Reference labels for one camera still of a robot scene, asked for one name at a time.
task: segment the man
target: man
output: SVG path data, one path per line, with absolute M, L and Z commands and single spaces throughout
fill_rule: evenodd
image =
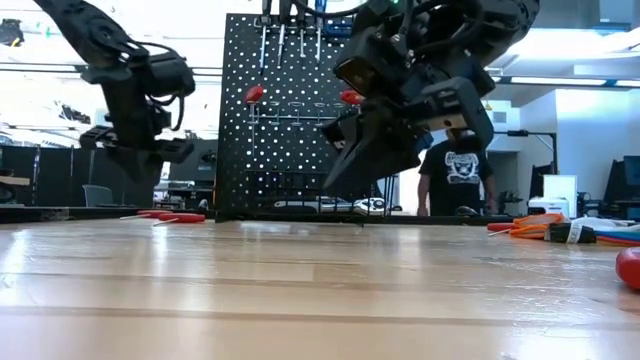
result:
M 429 216 L 427 194 L 430 194 L 432 216 L 453 216 L 460 206 L 480 212 L 480 182 L 484 185 L 489 211 L 495 212 L 493 170 L 483 152 L 456 152 L 454 132 L 447 130 L 447 140 L 427 151 L 420 167 L 418 184 L 418 216 Z

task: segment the chair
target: chair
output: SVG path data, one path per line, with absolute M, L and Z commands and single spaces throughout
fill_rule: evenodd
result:
M 113 204 L 113 191 L 104 186 L 82 185 L 86 207 Z

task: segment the cable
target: cable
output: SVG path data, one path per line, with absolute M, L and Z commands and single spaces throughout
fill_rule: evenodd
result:
M 404 5 L 404 18 L 402 19 L 402 25 L 398 30 L 398 35 L 404 36 L 409 32 L 411 21 L 413 20 L 413 0 L 407 0 Z
M 168 47 L 168 46 L 166 46 L 166 45 L 156 44 L 156 43 L 148 43 L 148 42 L 140 42 L 140 41 L 136 41 L 134 44 L 136 44 L 136 45 L 144 45 L 144 46 L 151 46 L 151 47 L 157 47 L 157 48 L 160 48 L 160 49 L 167 50 L 168 52 L 170 52 L 170 53 L 172 53 L 172 54 L 176 54 L 176 55 L 178 55 L 178 52 L 177 52 L 177 51 L 175 51 L 173 48 L 170 48 L 170 47 Z
M 320 19 L 323 19 L 323 20 L 337 19 L 337 18 L 341 18 L 341 17 L 355 15 L 355 14 L 358 13 L 358 11 L 360 11 L 360 9 L 362 9 L 362 7 L 364 7 L 364 4 L 360 4 L 360 5 L 354 7 L 351 10 L 337 11 L 337 12 L 334 12 L 334 13 L 323 13 L 323 12 L 316 11 L 316 10 L 310 8 L 309 6 L 307 6 L 307 4 L 302 2 L 302 0 L 291 0 L 291 2 L 294 5 L 296 5 L 298 7 L 298 9 L 304 11 L 306 14 L 310 14 L 312 16 L 319 17 Z
M 428 12 L 434 7 L 441 5 L 453 4 L 451 4 L 450 0 L 427 0 L 414 8 L 413 17 L 416 17 L 421 13 Z M 463 2 L 455 3 L 455 5 L 462 5 L 471 10 L 469 11 L 472 13 L 471 26 L 467 29 L 457 32 L 447 40 L 436 41 L 432 44 L 423 45 L 417 48 L 414 51 L 417 57 L 427 55 L 429 53 L 438 52 L 444 49 L 450 49 L 451 47 L 466 45 L 478 36 L 481 30 L 481 26 L 484 23 L 485 16 L 484 8 L 480 4 L 480 2 L 478 0 L 464 0 Z
M 154 97 L 149 96 L 149 100 L 151 100 L 151 102 L 160 106 L 169 106 L 176 100 L 176 98 L 176 95 L 172 95 L 168 100 L 158 100 Z
M 178 101 L 179 101 L 178 123 L 176 124 L 176 126 L 171 128 L 171 131 L 180 130 L 180 127 L 182 126 L 182 119 L 184 118 L 184 96 L 179 96 Z

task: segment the black pegboard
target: black pegboard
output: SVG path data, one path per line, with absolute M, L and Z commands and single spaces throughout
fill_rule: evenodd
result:
M 304 37 L 306 58 L 301 59 L 300 37 L 292 30 L 287 33 L 282 66 L 278 69 L 278 30 L 274 28 L 267 35 L 261 76 L 262 33 L 253 26 L 255 18 L 255 14 L 227 15 L 216 174 L 216 208 L 223 212 L 253 209 L 256 197 L 269 186 L 259 179 L 274 174 L 280 178 L 287 178 L 287 174 L 294 177 L 314 174 L 305 178 L 315 183 L 305 184 L 303 189 L 313 190 L 313 195 L 317 195 L 336 155 L 318 130 L 316 118 L 335 117 L 348 110 L 336 107 L 341 103 L 340 92 L 347 87 L 332 72 L 344 40 L 323 38 L 321 62 L 317 66 L 317 40 L 313 32 Z M 272 116 L 279 111 L 279 125 L 268 119 L 252 124 L 244 97 L 255 85 L 265 89 L 257 104 L 258 111 Z M 274 101 L 280 103 L 279 110 L 273 106 Z M 293 102 L 304 105 L 289 106 Z M 308 119 L 296 125 L 298 117 Z M 260 186 L 256 186 L 256 181 L 260 181 Z

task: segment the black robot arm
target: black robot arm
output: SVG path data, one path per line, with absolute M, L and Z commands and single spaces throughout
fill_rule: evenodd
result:
M 184 98 L 195 91 L 186 61 L 174 50 L 137 42 L 107 14 L 82 0 L 34 0 L 56 23 L 65 39 L 87 63 L 82 78 L 102 87 L 113 127 L 96 126 L 80 137 L 83 148 L 102 143 L 109 156 L 134 181 L 159 181 L 162 164 L 182 162 L 193 145 L 182 139 L 156 140 L 171 127 L 171 114 L 162 107 L 180 101 L 177 125 L 184 114 Z M 150 55 L 144 45 L 167 52 Z M 159 100 L 170 96 L 169 100 Z M 145 151 L 146 159 L 137 152 Z
M 416 143 L 432 131 L 457 129 L 461 151 L 486 149 L 493 126 L 480 98 L 495 83 L 484 66 L 524 38 L 539 8 L 539 0 L 369 0 L 358 7 L 334 73 L 366 100 L 360 114 L 323 129 L 329 143 L 345 144 L 325 188 L 418 166 Z

